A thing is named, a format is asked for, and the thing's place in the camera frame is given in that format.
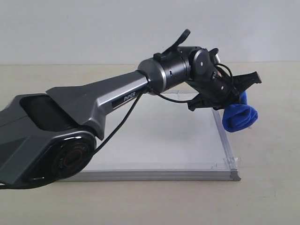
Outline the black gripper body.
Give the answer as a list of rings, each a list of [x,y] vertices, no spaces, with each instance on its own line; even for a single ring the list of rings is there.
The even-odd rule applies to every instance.
[[[196,75],[188,81],[189,86],[198,91],[200,96],[214,102],[216,105],[223,105],[229,101],[233,94],[233,77],[223,70],[213,70],[203,75]]]

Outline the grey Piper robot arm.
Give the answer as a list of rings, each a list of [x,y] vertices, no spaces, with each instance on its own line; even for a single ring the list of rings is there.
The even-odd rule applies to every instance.
[[[143,94],[187,83],[197,95],[189,110],[224,109],[261,83],[257,72],[233,75],[218,49],[172,46],[143,60],[130,73],[82,86],[53,87],[45,93],[15,96],[0,112],[0,187],[32,189],[79,173],[108,142],[108,114]]]

